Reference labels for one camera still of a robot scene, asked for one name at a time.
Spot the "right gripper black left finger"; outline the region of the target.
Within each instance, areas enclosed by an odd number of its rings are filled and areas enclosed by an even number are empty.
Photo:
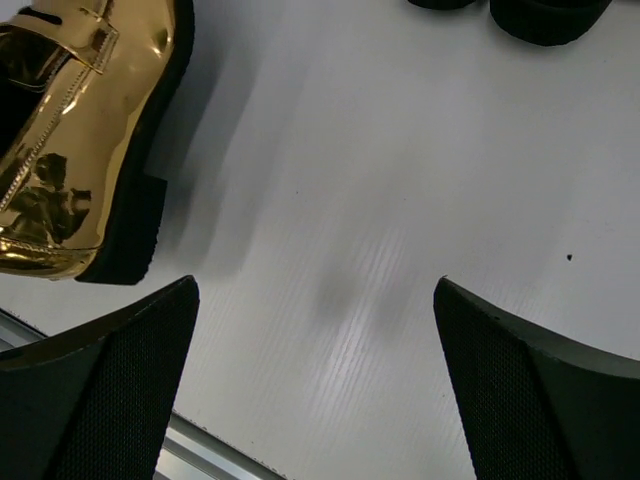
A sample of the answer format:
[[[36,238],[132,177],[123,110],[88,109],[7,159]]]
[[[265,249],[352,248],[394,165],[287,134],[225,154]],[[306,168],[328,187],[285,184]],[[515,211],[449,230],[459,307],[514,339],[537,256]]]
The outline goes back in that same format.
[[[198,284],[185,276],[2,352],[2,478],[152,478],[198,309]]]

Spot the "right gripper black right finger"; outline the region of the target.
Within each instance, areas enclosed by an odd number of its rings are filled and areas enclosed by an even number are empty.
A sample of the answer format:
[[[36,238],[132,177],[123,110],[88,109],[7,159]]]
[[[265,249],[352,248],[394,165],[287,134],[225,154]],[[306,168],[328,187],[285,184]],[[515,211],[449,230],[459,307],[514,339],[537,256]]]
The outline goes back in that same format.
[[[638,478],[638,361],[517,317],[447,278],[433,300],[477,478]]]

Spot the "gold loafer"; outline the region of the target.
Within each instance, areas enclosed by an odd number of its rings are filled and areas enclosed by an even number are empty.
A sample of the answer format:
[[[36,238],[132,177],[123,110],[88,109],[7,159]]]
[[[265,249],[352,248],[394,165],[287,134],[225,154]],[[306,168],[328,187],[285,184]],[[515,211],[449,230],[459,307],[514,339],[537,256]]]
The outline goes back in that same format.
[[[134,285],[167,189],[145,164],[193,50],[190,1],[34,1],[1,25],[1,269]]]

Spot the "black patent loafer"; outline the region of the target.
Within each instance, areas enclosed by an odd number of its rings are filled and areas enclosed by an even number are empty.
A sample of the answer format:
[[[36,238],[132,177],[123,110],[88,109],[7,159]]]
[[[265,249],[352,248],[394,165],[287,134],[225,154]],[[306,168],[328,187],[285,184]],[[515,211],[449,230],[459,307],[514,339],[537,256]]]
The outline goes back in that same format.
[[[491,0],[496,25],[530,44],[566,45],[584,35],[602,16],[611,0]]]
[[[408,0],[408,3],[426,10],[450,12],[464,9],[478,0]]]

